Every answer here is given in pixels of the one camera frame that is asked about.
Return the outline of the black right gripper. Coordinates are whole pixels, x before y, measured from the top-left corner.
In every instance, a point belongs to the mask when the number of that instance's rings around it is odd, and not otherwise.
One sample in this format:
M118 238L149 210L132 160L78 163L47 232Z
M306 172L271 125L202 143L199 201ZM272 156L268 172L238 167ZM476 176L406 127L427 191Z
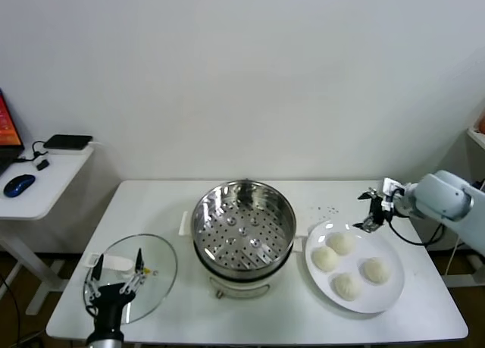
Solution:
M378 230L383 224L391 222L394 216L393 207L387 210L382 205L383 199L379 197L376 190L369 190L362 193L358 200L372 199L370 205L370 217L367 217L363 222L355 223L352 226L366 233L373 233Z

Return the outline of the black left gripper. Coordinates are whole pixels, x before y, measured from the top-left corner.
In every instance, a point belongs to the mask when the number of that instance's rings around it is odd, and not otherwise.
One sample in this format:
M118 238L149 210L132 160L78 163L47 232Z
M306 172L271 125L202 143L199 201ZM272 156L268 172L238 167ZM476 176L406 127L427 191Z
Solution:
M138 249L134 273L125 284L105 285L99 288L103 261L104 255L101 254L86 281L88 299L93 299L92 305L96 311L94 327L96 331L119 331L124 306L135 299L135 292L146 280L142 250Z

